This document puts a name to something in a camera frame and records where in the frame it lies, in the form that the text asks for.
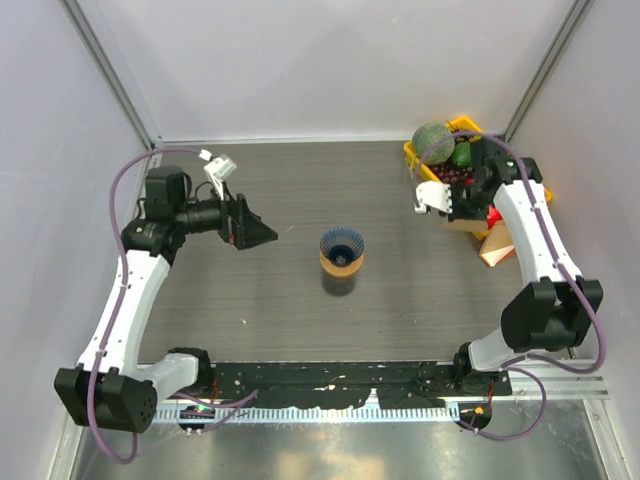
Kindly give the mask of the blue ribbed glass dripper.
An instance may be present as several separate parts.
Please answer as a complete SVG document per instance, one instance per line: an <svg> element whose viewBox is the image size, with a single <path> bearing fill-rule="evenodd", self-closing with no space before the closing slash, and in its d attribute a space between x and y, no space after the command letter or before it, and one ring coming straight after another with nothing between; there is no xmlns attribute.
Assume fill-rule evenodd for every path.
<svg viewBox="0 0 640 480"><path fill-rule="evenodd" d="M340 226L325 232L319 247L322 257L332 265L346 267L362 257L365 242L358 231Z"/></svg>

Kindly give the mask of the wooden ring dripper holder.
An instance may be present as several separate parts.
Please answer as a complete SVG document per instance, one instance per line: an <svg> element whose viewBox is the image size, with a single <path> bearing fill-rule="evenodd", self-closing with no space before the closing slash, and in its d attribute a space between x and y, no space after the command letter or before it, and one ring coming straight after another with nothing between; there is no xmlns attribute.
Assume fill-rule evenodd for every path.
<svg viewBox="0 0 640 480"><path fill-rule="evenodd" d="M339 251L337 255L320 254L323 271L333 278L345 279L356 275L364 263L364 255L356 257L349 252Z"/></svg>

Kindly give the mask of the brown paper coffee filter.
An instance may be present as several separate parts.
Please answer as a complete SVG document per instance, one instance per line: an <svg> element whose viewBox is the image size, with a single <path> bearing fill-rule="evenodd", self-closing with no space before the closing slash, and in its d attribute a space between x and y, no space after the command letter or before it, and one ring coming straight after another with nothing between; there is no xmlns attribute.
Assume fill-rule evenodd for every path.
<svg viewBox="0 0 640 480"><path fill-rule="evenodd" d="M444 218L441 222L441 226L445 229L460 232L469 232L473 234L483 234L488 230L487 219L474 220L474 219L454 219L449 220Z"/></svg>

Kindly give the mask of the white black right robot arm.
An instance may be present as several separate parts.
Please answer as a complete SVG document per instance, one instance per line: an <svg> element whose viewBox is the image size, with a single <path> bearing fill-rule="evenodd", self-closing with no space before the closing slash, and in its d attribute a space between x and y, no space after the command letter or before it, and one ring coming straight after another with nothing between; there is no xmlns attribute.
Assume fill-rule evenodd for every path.
<svg viewBox="0 0 640 480"><path fill-rule="evenodd" d="M476 133L471 144L473 181L448 187L449 221L476 221L494 207L518 257L523 287L504 308L498 328L456 354L454 386L465 394L484 387L488 372L525 359L568 370L552 353L580 346L589 331L603 337L597 310L604 291L586 279L567 253L548 209L542 175L501 138Z"/></svg>

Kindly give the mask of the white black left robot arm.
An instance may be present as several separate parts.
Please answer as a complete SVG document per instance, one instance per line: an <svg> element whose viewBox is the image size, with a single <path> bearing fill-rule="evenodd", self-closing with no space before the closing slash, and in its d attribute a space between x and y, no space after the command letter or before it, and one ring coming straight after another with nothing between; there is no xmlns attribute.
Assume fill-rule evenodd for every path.
<svg viewBox="0 0 640 480"><path fill-rule="evenodd" d="M224 156L204 166L208 198L192 192L177 166L147 173L142 215L119 235L125 257L94 336L73 368L61 368L54 389L75 424L142 433L157 405L177 392L201 398L211 392L214 369L199 348L176 347L148 367L138 365L141 340L160 287L190 234L215 232L238 250L275 241L277 233L254 214L226 181L235 163Z"/></svg>

